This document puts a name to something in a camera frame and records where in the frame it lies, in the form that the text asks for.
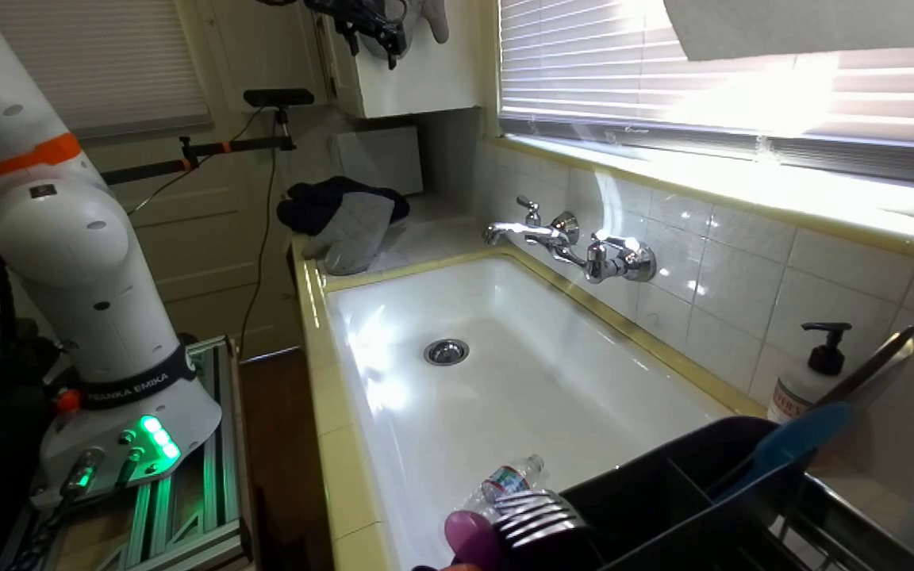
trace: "cable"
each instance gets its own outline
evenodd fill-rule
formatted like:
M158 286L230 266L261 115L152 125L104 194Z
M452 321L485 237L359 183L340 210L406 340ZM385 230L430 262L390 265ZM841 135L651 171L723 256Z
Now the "cable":
M233 137L241 139L243 129L261 118L261 110L250 110L250 118L243 121L243 126ZM198 170L181 171L176 179L168 179L164 183L158 183L156 192L149 192L127 217L136 220L140 210L145 210L156 196L161 196L168 188L181 183L183 179L192 179L193 171L199 171L214 155L203 155Z
M275 180L275 146L271 149L271 179L268 179L268 201L264 201L264 237L261 237L261 252L258 252L255 293L243 306L241 326L238 326L241 356L243 356L243 331L248 331L248 321L255 319L261 286L264 286L264 253L268 253L268 242L271 242L274 180Z

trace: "cabinet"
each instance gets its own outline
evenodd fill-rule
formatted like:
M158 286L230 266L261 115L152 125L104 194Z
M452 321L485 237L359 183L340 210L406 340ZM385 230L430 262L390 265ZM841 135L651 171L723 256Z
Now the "cabinet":
M318 15L329 98L351 118L397 118L476 108L483 102L483 39L485 5L449 0L452 39L437 45L431 28L420 22L410 32L410 52L390 70L359 39L359 55L338 36L334 21Z

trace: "tiled wall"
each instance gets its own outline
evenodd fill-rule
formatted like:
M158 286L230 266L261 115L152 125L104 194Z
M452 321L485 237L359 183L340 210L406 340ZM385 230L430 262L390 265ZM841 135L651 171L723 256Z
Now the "tiled wall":
M660 256L655 284L591 286L575 266L526 252L762 402L777 371L820 342L820 334L802 334L801 325L853 325L843 371L891 331L914 325L914 256L798 230L747 207L483 144L473 126L435 125L421 135L431 139L431 162L449 164L435 170L437 192L462 196L483 223L520 220L514 196L531 196L546 220L575 210L584 234L648 242ZM867 399L841 452L856 469L910 503L914 358L890 377L891 385Z

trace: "sink drain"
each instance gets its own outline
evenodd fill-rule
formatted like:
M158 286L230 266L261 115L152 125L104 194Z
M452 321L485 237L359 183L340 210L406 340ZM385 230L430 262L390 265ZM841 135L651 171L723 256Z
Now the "sink drain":
M470 345L462 340L435 340L424 345L424 358L431 366L452 368L470 356Z

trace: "faucet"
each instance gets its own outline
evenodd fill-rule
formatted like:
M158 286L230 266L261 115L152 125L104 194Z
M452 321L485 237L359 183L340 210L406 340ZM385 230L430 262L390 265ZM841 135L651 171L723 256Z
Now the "faucet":
M591 234L586 256L578 256L572 247L580 242L580 226L572 210L543 226L539 207L532 201L518 196L518 203L526 210L524 223L493 223L493 246L503 234L520 234L524 242L546 247L556 262L580 266L593 284L608 275L651 284L658 275L658 256L645 242Z

